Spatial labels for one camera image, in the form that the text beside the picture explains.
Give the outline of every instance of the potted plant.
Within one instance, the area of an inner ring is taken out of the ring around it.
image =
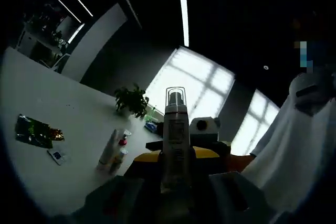
[[[115,91],[117,111],[120,111],[124,116],[129,117],[134,114],[136,118],[143,118],[147,111],[149,98],[144,97],[145,91],[140,89],[137,84],[134,84],[133,91],[123,87]]]

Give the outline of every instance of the black ceiling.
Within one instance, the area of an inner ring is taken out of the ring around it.
[[[132,19],[125,0],[82,1],[96,17],[118,1]],[[180,0],[129,1],[144,32],[176,46],[184,44]],[[187,4],[189,48],[228,68],[278,106],[293,77],[305,71],[293,48],[293,18],[314,11],[328,23],[335,8],[334,0],[187,0]],[[80,6],[75,9],[88,18]]]

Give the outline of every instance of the bottle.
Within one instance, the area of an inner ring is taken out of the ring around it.
[[[115,153],[115,142],[117,140],[117,137],[119,135],[118,130],[114,130],[109,141],[107,142],[103,153],[101,154],[98,165],[97,165],[97,170],[106,170],[109,167],[110,160],[113,158],[113,155]]]
[[[185,89],[182,87],[166,90],[162,151],[165,168],[161,190],[171,189],[177,184],[189,185],[191,183],[189,119]]]
[[[118,154],[113,158],[112,164],[111,164],[111,168],[109,173],[113,174],[116,170],[119,169],[120,165],[122,164],[125,156],[127,155],[128,151],[124,148],[121,147],[119,149]]]
[[[155,108],[156,108],[156,107],[153,107],[153,108],[150,110],[150,112],[147,113],[147,114],[145,115],[145,121],[146,121],[146,122],[150,122],[150,121],[153,119],[153,115],[154,115],[154,112],[155,112]]]

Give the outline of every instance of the white wall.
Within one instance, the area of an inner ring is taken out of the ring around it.
[[[126,20],[120,5],[115,4],[84,35],[61,74],[80,82],[98,52]]]

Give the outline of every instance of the small card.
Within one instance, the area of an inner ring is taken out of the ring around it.
[[[65,145],[64,146],[62,145],[54,146],[54,148],[49,149],[47,152],[51,155],[53,160],[55,160],[55,162],[58,165],[62,165],[66,161],[70,160],[69,152],[67,148],[65,147]]]

